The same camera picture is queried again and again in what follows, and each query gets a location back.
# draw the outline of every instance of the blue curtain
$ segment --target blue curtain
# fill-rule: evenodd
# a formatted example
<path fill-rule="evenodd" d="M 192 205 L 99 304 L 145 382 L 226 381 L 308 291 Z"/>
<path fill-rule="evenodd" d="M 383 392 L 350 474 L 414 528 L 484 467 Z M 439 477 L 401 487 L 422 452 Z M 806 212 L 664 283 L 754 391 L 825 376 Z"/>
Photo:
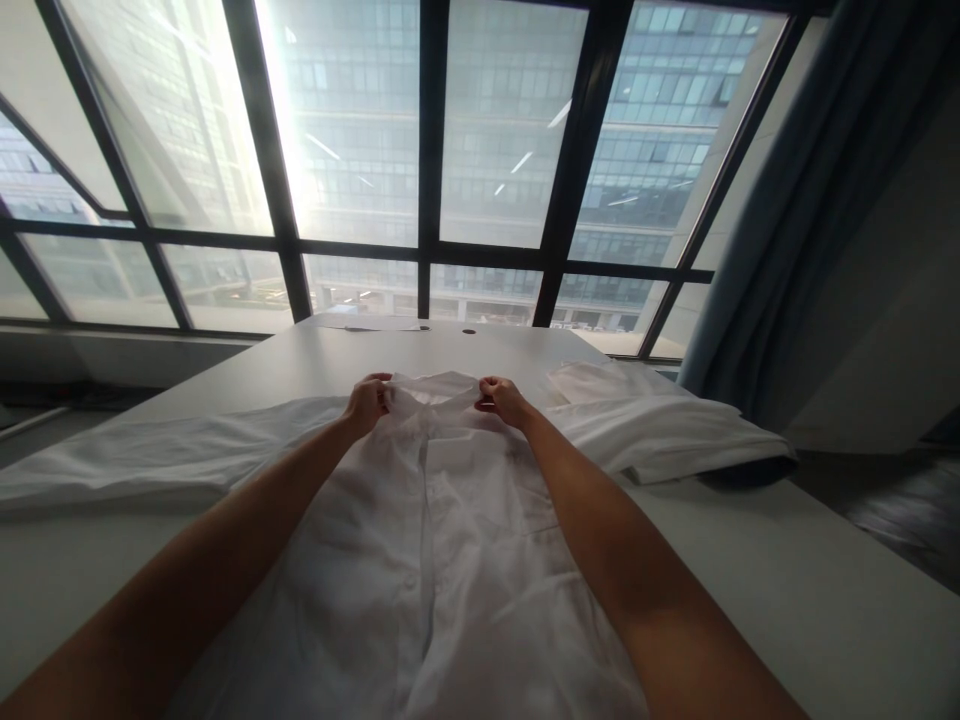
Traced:
<path fill-rule="evenodd" d="M 960 1 L 838 6 L 731 237 L 681 385 L 765 424 L 805 310 L 958 76 Z"/>

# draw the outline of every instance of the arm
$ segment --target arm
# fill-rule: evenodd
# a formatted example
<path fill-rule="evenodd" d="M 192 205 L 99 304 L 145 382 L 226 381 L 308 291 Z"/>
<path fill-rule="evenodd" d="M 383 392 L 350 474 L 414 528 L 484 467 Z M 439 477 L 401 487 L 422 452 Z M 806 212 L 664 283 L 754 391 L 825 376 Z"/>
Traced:
<path fill-rule="evenodd" d="M 476 407 L 522 432 L 577 566 L 623 641 L 654 718 L 805 718 L 643 511 L 509 380 Z"/>
<path fill-rule="evenodd" d="M 171 540 L 0 704 L 0 719 L 159 717 L 343 455 L 387 412 L 389 379 L 364 378 L 340 419 Z"/>

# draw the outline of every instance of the black window frame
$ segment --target black window frame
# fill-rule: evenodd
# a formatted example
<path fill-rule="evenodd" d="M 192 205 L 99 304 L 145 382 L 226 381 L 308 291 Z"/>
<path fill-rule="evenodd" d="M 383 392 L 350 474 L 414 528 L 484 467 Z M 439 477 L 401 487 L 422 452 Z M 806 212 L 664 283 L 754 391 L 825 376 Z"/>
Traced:
<path fill-rule="evenodd" d="M 537 249 L 467 245 L 440 240 L 440 200 L 443 170 L 443 133 L 446 92 L 447 35 L 450 0 L 421 0 L 420 27 L 420 156 L 418 245 L 415 248 L 330 242 L 301 238 L 298 234 L 290 196 L 286 168 L 280 147 L 280 133 L 270 97 L 266 60 L 260 38 L 254 0 L 224 1 L 223 9 L 239 70 L 250 128 L 274 235 L 169 230 L 148 223 L 122 153 L 117 145 L 104 109 L 94 92 L 86 70 L 83 49 L 75 42 L 75 33 L 58 0 L 36 0 L 74 92 L 87 116 L 101 152 L 111 170 L 127 211 L 108 211 L 101 207 L 69 168 L 32 131 L 29 124 L 6 100 L 0 97 L 0 112 L 33 144 L 54 171 L 107 220 L 127 220 L 133 227 L 89 226 L 61 222 L 24 220 L 11 217 L 0 202 L 0 248 L 33 292 L 49 321 L 2 318 L 4 324 L 76 329 L 109 329 L 137 333 L 170 333 L 167 329 L 140 326 L 82 323 L 72 317 L 49 277 L 31 256 L 19 233 L 66 237 L 95 237 L 141 243 L 147 252 L 160 286 L 177 320 L 178 330 L 186 336 L 264 338 L 257 333 L 200 331 L 193 327 L 183 296 L 161 250 L 161 244 L 262 250 L 276 253 L 283 269 L 284 282 L 295 322 L 312 313 L 304 256 L 331 255 L 350 258 L 402 260 L 418 267 L 418 315 L 430 316 L 430 277 L 433 265 L 533 270 L 543 273 L 533 317 L 535 327 L 549 327 L 564 275 L 594 275 L 610 278 L 664 281 L 668 283 L 653 319 L 644 335 L 639 352 L 631 359 L 676 364 L 675 359 L 651 356 L 681 288 L 686 283 L 710 283 L 713 271 L 694 269 L 693 264 L 710 225 L 726 196 L 773 93 L 813 15 L 829 15 L 833 2 L 807 0 L 699 0 L 701 5 L 749 11 L 783 13 L 787 22 L 770 61 L 748 104 L 721 164 L 707 200 L 699 214 L 680 258 L 674 267 L 626 265 L 569 259 L 574 230 L 580 213 L 587 178 L 597 150 L 600 129 L 612 90 L 614 75 L 633 9 L 633 0 L 519 0 L 589 11 L 583 46 L 577 67 L 572 105 L 564 129 L 541 246 Z"/>

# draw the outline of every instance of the white fabric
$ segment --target white fabric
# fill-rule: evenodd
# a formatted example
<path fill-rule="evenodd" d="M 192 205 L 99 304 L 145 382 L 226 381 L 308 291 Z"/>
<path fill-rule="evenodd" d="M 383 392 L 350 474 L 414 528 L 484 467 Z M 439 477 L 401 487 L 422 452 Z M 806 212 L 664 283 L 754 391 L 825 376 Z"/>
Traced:
<path fill-rule="evenodd" d="M 476 380 L 394 383 L 171 718 L 644 717 L 529 446 Z"/>
<path fill-rule="evenodd" d="M 732 408 L 631 367 L 571 365 L 551 380 L 570 400 L 551 420 L 611 472 L 681 477 L 785 448 Z M 477 383 L 394 378 L 390 415 L 327 480 L 169 717 L 646 714 L 529 446 L 472 409 Z M 309 398 L 97 430 L 0 474 L 0 511 L 138 494 L 209 500 L 344 404 Z"/>
<path fill-rule="evenodd" d="M 700 400 L 639 363 L 573 363 L 549 377 L 569 404 L 545 410 L 547 416 L 611 474 L 633 468 L 642 483 L 653 483 L 793 457 L 786 440 L 743 420 L 736 408 Z M 477 383 L 447 373 L 415 381 L 397 376 L 390 385 L 404 390 L 397 402 L 463 394 L 458 402 L 467 409 Z M 138 495 L 153 504 L 209 503 L 299 445 L 345 404 L 346 398 L 305 398 L 231 415 L 94 429 L 0 472 L 0 514 Z"/>
<path fill-rule="evenodd" d="M 701 400 L 641 363 L 571 363 L 549 375 L 569 405 L 550 419 L 608 473 L 632 468 L 643 484 L 785 455 L 779 435 L 731 405 Z"/>

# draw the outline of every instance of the tabletop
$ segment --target tabletop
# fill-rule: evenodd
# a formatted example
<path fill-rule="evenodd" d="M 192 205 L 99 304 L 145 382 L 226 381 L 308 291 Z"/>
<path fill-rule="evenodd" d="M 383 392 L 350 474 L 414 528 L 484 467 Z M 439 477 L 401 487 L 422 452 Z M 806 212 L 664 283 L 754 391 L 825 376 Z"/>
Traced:
<path fill-rule="evenodd" d="M 111 422 L 345 395 L 369 372 L 512 378 L 541 406 L 546 373 L 605 362 L 568 331 L 426 321 L 363 332 L 304 321 Z M 956 717 L 960 598 L 790 482 L 720 492 L 695 479 L 630 491 L 814 718 Z M 192 514 L 84 513 L 0 523 L 0 697 Z"/>

